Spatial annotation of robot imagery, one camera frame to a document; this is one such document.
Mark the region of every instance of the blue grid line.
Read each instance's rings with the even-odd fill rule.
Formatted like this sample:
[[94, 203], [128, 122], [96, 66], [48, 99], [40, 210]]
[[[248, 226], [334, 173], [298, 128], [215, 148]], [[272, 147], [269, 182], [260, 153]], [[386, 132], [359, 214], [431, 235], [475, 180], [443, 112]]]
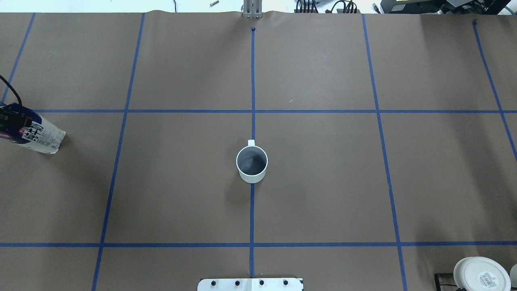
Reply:
[[417, 242], [199, 242], [199, 243], [57, 243], [3, 242], [0, 248], [351, 248], [394, 246], [517, 245], [517, 241], [417, 241]]
[[[251, 27], [251, 139], [255, 139], [255, 26]], [[255, 184], [250, 185], [250, 278], [254, 275]]]
[[97, 288], [97, 279], [99, 277], [99, 269], [100, 269], [100, 262], [101, 262], [101, 258], [102, 258], [104, 239], [106, 237], [106, 229], [108, 227], [108, 218], [110, 216], [111, 201], [113, 198], [113, 189], [115, 187], [115, 179], [117, 176], [118, 161], [120, 159], [120, 150], [122, 148], [122, 141], [124, 139], [124, 130], [126, 127], [126, 120], [127, 120], [127, 115], [128, 115], [127, 110], [129, 109], [129, 102], [131, 101], [131, 91], [132, 91], [132, 87], [133, 87], [133, 79], [134, 79], [134, 73], [136, 70], [136, 63], [138, 61], [138, 52], [140, 49], [140, 40], [142, 39], [142, 30], [144, 28], [144, 20], [145, 20], [145, 13], [142, 13], [142, 18], [140, 20], [140, 29], [138, 32], [138, 39], [136, 41], [136, 49], [134, 52], [133, 67], [131, 69], [131, 77], [129, 79], [128, 94], [127, 94], [127, 98], [126, 98], [126, 107], [125, 107], [126, 112], [124, 112], [124, 117], [122, 118], [122, 126], [120, 127], [120, 136], [118, 138], [117, 154], [115, 156], [115, 163], [113, 166], [113, 175], [111, 178], [110, 192], [108, 194], [108, 202], [106, 204], [106, 212], [104, 213], [104, 222], [102, 224], [102, 233], [101, 233], [101, 238], [100, 238], [101, 246], [99, 247], [99, 252], [97, 254], [97, 262], [95, 264], [95, 272], [94, 272], [94, 278], [93, 278], [93, 282], [92, 282], [92, 291], [95, 291], [95, 289]]
[[478, 20], [474, 19], [472, 22], [472, 27], [474, 28], [474, 34], [476, 35], [476, 42], [478, 43], [479, 54], [481, 55], [481, 59], [483, 60], [483, 65], [485, 67], [486, 75], [488, 76], [488, 81], [490, 82], [490, 87], [492, 87], [492, 92], [494, 93], [495, 101], [497, 102], [497, 107], [499, 108], [499, 112], [501, 113], [501, 119], [503, 120], [503, 124], [505, 126], [506, 135], [508, 136], [508, 140], [510, 141], [510, 145], [513, 151], [513, 157], [517, 161], [517, 151], [515, 150], [515, 145], [513, 144], [512, 135], [510, 134], [510, 129], [508, 128], [508, 124], [506, 123], [505, 114], [503, 113], [503, 107], [501, 102], [499, 101], [499, 96], [497, 95], [497, 91], [495, 89], [494, 81], [492, 80], [492, 74], [490, 74], [490, 70], [488, 69], [488, 64], [486, 63], [486, 59], [483, 53], [483, 47], [481, 46], [481, 40], [479, 39], [478, 28], [477, 28]]
[[38, 113], [462, 113], [514, 114], [517, 110], [433, 110], [433, 109], [34, 109]]
[[[16, 56], [16, 60], [14, 62], [14, 65], [12, 66], [11, 75], [9, 75], [9, 83], [12, 82], [12, 79], [14, 77], [14, 72], [16, 71], [16, 68], [18, 67], [18, 62], [20, 61], [20, 57], [22, 56], [23, 48], [25, 48], [25, 43], [27, 42], [27, 38], [29, 37], [29, 32], [31, 32], [32, 24], [34, 23], [34, 17], [36, 17], [36, 14], [33, 13], [31, 16], [31, 21], [29, 22], [29, 26], [27, 27], [27, 31], [25, 31], [25, 36], [23, 37], [22, 45], [20, 46], [20, 49], [18, 50], [18, 55]], [[5, 87], [4, 94], [2, 96], [2, 103], [5, 102], [5, 98], [7, 97], [7, 91], [9, 90], [9, 87]]]
[[400, 246], [400, 235], [399, 235], [399, 224], [397, 222], [397, 210], [395, 208], [395, 199], [393, 197], [393, 187], [391, 184], [391, 175], [389, 172], [389, 165], [388, 165], [388, 155], [386, 153], [386, 144], [384, 142], [384, 132], [383, 132], [383, 126], [382, 126], [382, 120], [381, 120], [381, 113], [379, 112], [379, 101], [377, 98], [377, 88], [375, 86], [375, 77], [373, 74], [373, 64], [372, 64], [372, 56], [370, 53], [370, 44], [368, 42], [368, 31], [366, 27], [366, 18], [364, 17], [364, 14], [362, 16], [362, 26], [364, 30], [364, 41], [366, 43], [366, 52], [368, 55], [368, 66], [370, 67], [370, 78], [372, 81], [372, 91], [373, 91], [373, 99], [375, 100], [375, 109], [377, 110], [377, 123], [379, 126], [379, 135], [381, 137], [381, 146], [383, 150], [383, 158], [384, 158], [384, 168], [386, 171], [386, 181], [388, 182], [388, 192], [389, 192], [389, 199], [391, 202], [391, 214], [393, 216], [393, 226], [395, 229], [395, 238], [397, 240], [397, 250], [399, 253], [399, 264], [400, 264], [400, 274], [402, 277], [402, 286], [404, 288], [404, 291], [407, 291], [407, 282], [406, 282], [406, 271], [404, 269], [404, 258], [402, 256], [402, 247]]

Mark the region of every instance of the mug rim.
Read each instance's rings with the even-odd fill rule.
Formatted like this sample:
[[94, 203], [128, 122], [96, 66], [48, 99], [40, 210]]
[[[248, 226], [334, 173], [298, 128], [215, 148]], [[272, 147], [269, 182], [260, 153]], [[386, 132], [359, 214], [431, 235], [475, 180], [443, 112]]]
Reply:
[[[266, 166], [264, 167], [264, 169], [263, 169], [260, 173], [255, 174], [255, 175], [248, 175], [248, 174], [244, 173], [244, 172], [239, 168], [239, 164], [237, 163], [237, 161], [238, 161], [238, 159], [239, 159], [239, 155], [240, 155], [240, 153], [241, 153], [245, 148], [259, 148], [259, 149], [264, 153], [264, 155], [266, 155]], [[239, 170], [239, 172], [241, 172], [241, 173], [245, 174], [245, 175], [246, 175], [246, 176], [248, 176], [248, 177], [256, 177], [256, 176], [258, 176], [258, 175], [260, 175], [260, 174], [264, 173], [264, 172], [266, 171], [266, 169], [267, 169], [267, 165], [268, 165], [268, 164], [269, 164], [269, 157], [267, 157], [267, 153], [266, 153], [266, 151], [264, 151], [264, 149], [263, 149], [263, 148], [261, 148], [261, 147], [259, 147], [259, 146], [256, 146], [256, 145], [247, 145], [247, 146], [245, 146], [244, 148], [240, 149], [240, 151], [237, 153], [237, 156], [235, 157], [235, 165], [237, 166], [237, 170]]]

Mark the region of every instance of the bundle of cables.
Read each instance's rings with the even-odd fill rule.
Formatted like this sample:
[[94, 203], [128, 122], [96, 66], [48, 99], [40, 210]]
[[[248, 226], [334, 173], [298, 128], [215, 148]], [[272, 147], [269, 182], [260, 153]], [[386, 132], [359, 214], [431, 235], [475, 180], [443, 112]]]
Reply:
[[325, 10], [325, 13], [332, 13], [338, 3], [343, 3], [343, 13], [357, 13], [357, 5], [352, 0], [339, 0], [332, 6], [332, 9]]
[[298, 0], [296, 2], [296, 13], [319, 13], [318, 8], [316, 8], [316, 0]]

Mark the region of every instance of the white metal plate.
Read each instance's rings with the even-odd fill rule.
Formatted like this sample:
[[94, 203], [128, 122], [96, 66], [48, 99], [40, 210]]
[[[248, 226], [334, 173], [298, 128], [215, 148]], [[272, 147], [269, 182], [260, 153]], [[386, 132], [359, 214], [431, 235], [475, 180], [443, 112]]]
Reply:
[[303, 279], [260, 278], [260, 279], [203, 279], [197, 291], [303, 291]]

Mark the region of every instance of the mug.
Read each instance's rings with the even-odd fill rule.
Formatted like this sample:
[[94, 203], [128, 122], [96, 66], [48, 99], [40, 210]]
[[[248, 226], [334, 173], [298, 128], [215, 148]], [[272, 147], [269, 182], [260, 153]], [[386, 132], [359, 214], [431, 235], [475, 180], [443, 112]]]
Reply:
[[239, 151], [236, 158], [240, 177], [250, 183], [260, 182], [266, 175], [266, 152], [255, 145], [255, 140], [248, 140], [248, 146]]

